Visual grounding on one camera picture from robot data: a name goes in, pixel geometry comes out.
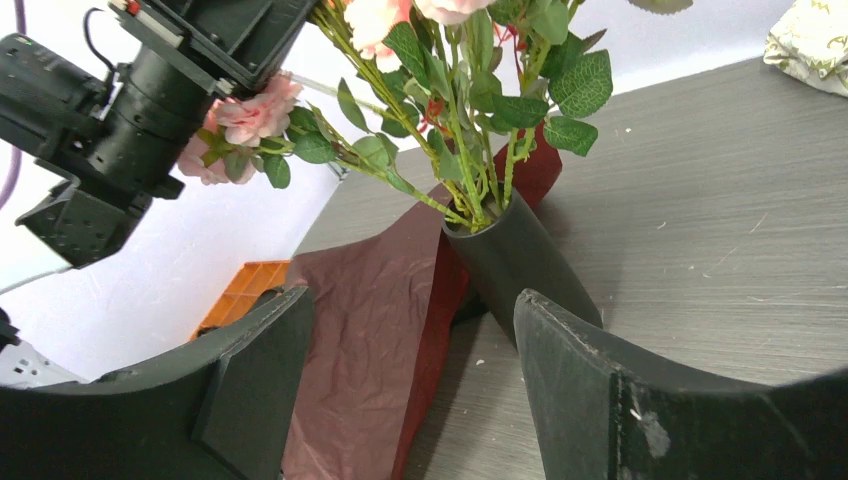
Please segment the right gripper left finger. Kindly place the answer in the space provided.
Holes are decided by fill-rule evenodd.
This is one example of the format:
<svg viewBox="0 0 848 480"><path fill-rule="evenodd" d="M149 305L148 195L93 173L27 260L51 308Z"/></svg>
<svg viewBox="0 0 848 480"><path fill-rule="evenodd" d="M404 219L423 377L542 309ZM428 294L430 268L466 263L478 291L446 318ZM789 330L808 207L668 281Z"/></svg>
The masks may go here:
<svg viewBox="0 0 848 480"><path fill-rule="evenodd" d="M314 300L243 318L90 383L1 390L5 479L279 479Z"/></svg>

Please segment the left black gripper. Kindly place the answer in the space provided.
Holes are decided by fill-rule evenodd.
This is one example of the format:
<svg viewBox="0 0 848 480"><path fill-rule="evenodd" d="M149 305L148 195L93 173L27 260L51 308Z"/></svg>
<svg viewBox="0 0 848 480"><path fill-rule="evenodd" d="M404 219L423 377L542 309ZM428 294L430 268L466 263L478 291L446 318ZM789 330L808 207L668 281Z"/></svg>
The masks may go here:
<svg viewBox="0 0 848 480"><path fill-rule="evenodd" d="M310 1L113 1L140 42L118 66L120 90L87 160L127 193L177 193L170 174L217 100L262 93L306 17Z"/></svg>

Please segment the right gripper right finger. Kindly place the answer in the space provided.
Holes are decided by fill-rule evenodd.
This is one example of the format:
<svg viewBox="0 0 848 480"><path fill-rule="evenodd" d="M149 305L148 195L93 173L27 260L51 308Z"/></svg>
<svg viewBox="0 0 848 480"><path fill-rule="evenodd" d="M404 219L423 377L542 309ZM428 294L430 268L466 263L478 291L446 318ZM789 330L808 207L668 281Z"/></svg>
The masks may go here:
<svg viewBox="0 0 848 480"><path fill-rule="evenodd" d="M777 386L689 367L542 294L514 310L549 479L843 479L847 373Z"/></svg>

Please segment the large pink rose stem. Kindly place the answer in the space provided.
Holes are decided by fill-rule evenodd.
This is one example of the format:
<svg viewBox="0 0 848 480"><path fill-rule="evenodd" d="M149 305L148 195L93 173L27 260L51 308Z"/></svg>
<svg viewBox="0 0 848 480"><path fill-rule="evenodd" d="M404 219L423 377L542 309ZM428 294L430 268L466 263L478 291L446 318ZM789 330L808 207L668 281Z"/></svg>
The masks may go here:
<svg viewBox="0 0 848 480"><path fill-rule="evenodd" d="M314 105L302 107L303 87L290 72L274 75L266 89L247 100L217 100L203 125L177 160L186 176L205 185L244 184L257 172L272 186L285 189L291 181L287 159L312 164L339 163L379 179L398 191L433 205L434 200L407 182L396 167L395 137L412 134L416 118L423 120L429 94L419 80L395 71L374 78L385 105L375 108L383 124L354 142L345 140Z"/></svg>

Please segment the peach orange rose stem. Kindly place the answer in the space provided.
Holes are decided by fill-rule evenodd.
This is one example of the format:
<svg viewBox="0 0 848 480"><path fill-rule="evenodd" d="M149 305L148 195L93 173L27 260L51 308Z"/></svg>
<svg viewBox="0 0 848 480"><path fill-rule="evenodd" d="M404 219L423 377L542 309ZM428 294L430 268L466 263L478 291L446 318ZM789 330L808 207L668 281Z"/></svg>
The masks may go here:
<svg viewBox="0 0 848 480"><path fill-rule="evenodd" d="M486 3L321 1L311 20L380 101L379 137L413 138L453 198L446 222L476 232L496 218L500 188L488 133L470 103L489 70L494 32Z"/></svg>

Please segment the cream peach rose stem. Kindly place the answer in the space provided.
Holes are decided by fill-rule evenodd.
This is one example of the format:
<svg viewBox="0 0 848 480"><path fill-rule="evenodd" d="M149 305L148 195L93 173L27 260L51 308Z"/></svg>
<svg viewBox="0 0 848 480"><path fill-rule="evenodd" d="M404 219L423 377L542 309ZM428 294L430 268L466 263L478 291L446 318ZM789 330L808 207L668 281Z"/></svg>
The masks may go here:
<svg viewBox="0 0 848 480"><path fill-rule="evenodd" d="M581 37L571 23L581 1L498 1L488 8L496 24L514 34L514 52L525 61L519 70L520 94L505 96L493 87L491 127L509 134L504 177L492 187L500 206L513 201L515 164L535 150L536 134L545 144L586 156L597 129L583 120L612 96L609 52L597 49L606 31Z"/></svg>

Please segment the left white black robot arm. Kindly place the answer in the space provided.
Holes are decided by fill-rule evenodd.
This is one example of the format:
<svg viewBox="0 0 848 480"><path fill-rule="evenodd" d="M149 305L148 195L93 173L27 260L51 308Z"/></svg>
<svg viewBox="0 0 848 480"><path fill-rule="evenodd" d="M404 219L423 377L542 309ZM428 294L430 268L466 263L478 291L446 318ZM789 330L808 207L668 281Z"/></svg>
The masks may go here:
<svg viewBox="0 0 848 480"><path fill-rule="evenodd" d="M141 44L91 75L27 36L1 42L1 137L61 177L23 214L74 268L118 252L217 100L259 93L306 22L310 1L113 1Z"/></svg>

